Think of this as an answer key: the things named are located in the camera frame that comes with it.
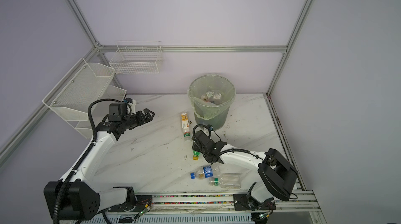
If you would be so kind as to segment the green soda bottle yellow cap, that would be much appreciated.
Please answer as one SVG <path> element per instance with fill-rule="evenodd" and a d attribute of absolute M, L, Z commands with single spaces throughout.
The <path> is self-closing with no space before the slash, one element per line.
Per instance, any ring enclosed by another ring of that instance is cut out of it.
<path fill-rule="evenodd" d="M 199 155 L 200 155 L 200 152 L 194 150 L 193 151 L 193 160 L 197 161 L 199 159 Z"/>

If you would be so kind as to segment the clear bottle sunflower label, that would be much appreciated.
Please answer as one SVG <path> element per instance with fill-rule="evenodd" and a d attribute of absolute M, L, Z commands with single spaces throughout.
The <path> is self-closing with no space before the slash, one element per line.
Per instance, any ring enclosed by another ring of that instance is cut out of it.
<path fill-rule="evenodd" d="M 181 113 L 181 126 L 185 141 L 191 141 L 190 121 L 186 112 Z"/>

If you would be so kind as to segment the small bottle green white label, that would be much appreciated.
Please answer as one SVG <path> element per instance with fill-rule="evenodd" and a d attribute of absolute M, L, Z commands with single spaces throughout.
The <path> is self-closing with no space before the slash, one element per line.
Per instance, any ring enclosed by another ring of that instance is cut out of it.
<path fill-rule="evenodd" d="M 220 102 L 222 99 L 222 93 L 218 90 L 207 91 L 205 94 L 201 95 L 201 99 L 205 102 Z"/>

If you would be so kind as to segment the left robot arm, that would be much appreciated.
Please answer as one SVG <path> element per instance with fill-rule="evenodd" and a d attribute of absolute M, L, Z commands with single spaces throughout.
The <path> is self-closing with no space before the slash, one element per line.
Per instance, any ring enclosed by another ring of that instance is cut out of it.
<path fill-rule="evenodd" d="M 131 186 L 113 186 L 105 191 L 97 191 L 93 187 L 93 178 L 101 161 L 121 135 L 151 122 L 155 113 L 149 109 L 134 113 L 130 98 L 108 101 L 109 113 L 99 124 L 94 122 L 93 107 L 104 100 L 99 99 L 89 105 L 88 119 L 93 134 L 91 141 L 73 166 L 59 180 L 49 182 L 44 188 L 49 213 L 55 224 L 62 220 L 75 220 L 80 224 L 113 207 L 133 210 L 139 205 Z"/>

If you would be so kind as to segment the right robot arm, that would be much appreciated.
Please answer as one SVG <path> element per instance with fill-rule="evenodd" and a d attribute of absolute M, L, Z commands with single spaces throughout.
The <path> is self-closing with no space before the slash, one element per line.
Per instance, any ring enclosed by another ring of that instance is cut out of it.
<path fill-rule="evenodd" d="M 195 133 L 192 140 L 193 151 L 201 153 L 209 163 L 200 168 L 200 172 L 192 172 L 192 179 L 216 178 L 220 164 L 231 164 L 256 172 L 261 178 L 261 182 L 254 182 L 245 195 L 247 209 L 258 210 L 273 198 L 284 202 L 297 199 L 292 197 L 292 190 L 298 171 L 278 150 L 256 152 L 237 148 L 224 141 L 214 142 L 203 131 Z"/>

